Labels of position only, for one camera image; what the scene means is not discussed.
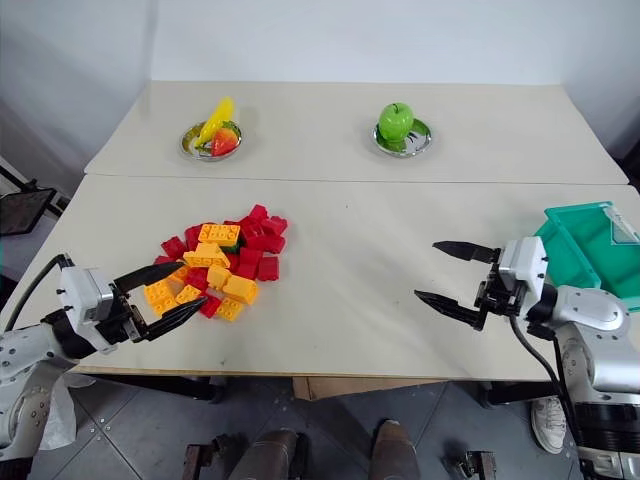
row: plastic apple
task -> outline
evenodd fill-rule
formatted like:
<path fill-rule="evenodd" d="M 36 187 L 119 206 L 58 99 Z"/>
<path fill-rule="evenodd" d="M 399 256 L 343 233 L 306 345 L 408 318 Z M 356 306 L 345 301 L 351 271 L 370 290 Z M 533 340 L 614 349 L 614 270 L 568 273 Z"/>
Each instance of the plastic apple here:
<path fill-rule="evenodd" d="M 404 140 L 413 126 L 413 112 L 404 103 L 387 105 L 380 114 L 378 130 L 380 135 L 389 142 Z"/>

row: white table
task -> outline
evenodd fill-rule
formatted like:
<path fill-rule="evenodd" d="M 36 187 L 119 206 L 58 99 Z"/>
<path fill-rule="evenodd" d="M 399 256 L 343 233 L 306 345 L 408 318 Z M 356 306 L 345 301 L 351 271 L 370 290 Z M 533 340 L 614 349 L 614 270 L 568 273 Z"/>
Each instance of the white table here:
<path fill-rule="evenodd" d="M 219 163 L 178 140 L 219 99 L 235 99 L 241 148 Z M 434 132 L 393 159 L 370 138 L 403 101 Z M 151 82 L 89 174 L 275 180 L 626 184 L 560 86 Z"/>
<path fill-rule="evenodd" d="M 204 220 L 244 215 L 256 202 L 287 217 L 281 280 L 229 324 L 197 316 L 154 342 L 93 355 L 87 371 L 255 373 L 541 380 L 545 374 L 504 319 L 485 331 L 445 318 L 414 289 L 470 305 L 487 265 L 448 257 L 438 240 L 501 246 L 530 235 L 546 207 L 612 200 L 640 225 L 632 187 L 212 180 L 87 176 L 0 315 L 54 254 L 113 277 L 150 263 L 160 242 Z M 18 326 L 59 308 L 57 274 Z M 147 321 L 141 292 L 133 301 Z M 640 344 L 640 328 L 631 331 Z M 548 357 L 550 343 L 534 342 Z"/>

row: red strawberry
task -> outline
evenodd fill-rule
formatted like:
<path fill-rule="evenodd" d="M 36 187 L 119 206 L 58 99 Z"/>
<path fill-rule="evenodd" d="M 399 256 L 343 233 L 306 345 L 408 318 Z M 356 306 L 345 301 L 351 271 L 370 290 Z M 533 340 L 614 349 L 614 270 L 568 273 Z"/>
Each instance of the red strawberry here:
<path fill-rule="evenodd" d="M 238 145 L 238 136 L 230 128 L 221 128 L 211 142 L 211 155 L 217 157 L 229 153 Z"/>

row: plastic fruit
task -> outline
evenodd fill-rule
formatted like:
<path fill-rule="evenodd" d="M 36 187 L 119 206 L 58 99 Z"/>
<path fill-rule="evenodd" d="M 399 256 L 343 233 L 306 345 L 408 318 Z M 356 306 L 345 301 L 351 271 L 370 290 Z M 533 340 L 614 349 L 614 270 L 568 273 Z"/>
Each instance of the plastic fruit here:
<path fill-rule="evenodd" d="M 236 135 L 236 132 L 231 128 L 220 128 L 215 137 L 213 137 L 213 142 L 211 142 L 211 155 L 214 157 L 224 155 L 236 148 L 237 145 L 238 135 Z"/>
<path fill-rule="evenodd" d="M 387 105 L 380 114 L 378 130 L 389 142 L 403 141 L 413 126 L 413 112 L 404 103 Z"/>
<path fill-rule="evenodd" d="M 196 139 L 194 147 L 204 145 L 211 140 L 216 132 L 222 127 L 224 122 L 231 120 L 233 116 L 233 100 L 230 97 L 224 97 L 213 111 L 207 123 L 204 124 L 200 135 Z"/>

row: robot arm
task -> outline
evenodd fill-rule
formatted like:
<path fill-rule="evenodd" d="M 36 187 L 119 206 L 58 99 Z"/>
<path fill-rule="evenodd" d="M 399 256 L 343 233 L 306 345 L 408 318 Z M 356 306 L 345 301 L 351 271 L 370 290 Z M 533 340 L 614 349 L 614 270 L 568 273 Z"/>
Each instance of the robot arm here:
<path fill-rule="evenodd" d="M 556 387 L 578 445 L 586 479 L 640 479 L 640 354 L 627 337 L 629 312 L 599 289 L 544 284 L 542 241 L 527 237 L 504 250 L 464 242 L 434 244 L 454 257 L 491 264 L 471 310 L 441 295 L 416 291 L 425 303 L 482 330 L 489 312 L 508 316 L 520 342 L 543 364 Z M 555 344 L 553 369 L 520 333 Z"/>
<path fill-rule="evenodd" d="M 109 283 L 98 270 L 57 258 L 61 275 L 56 293 L 63 308 L 40 324 L 0 335 L 0 478 L 28 475 L 47 423 L 51 390 L 65 371 L 96 351 L 112 352 L 120 342 L 158 338 L 186 322 L 206 301 L 175 307 L 147 325 L 129 304 L 127 292 L 165 278 L 182 263 L 144 267 Z"/>

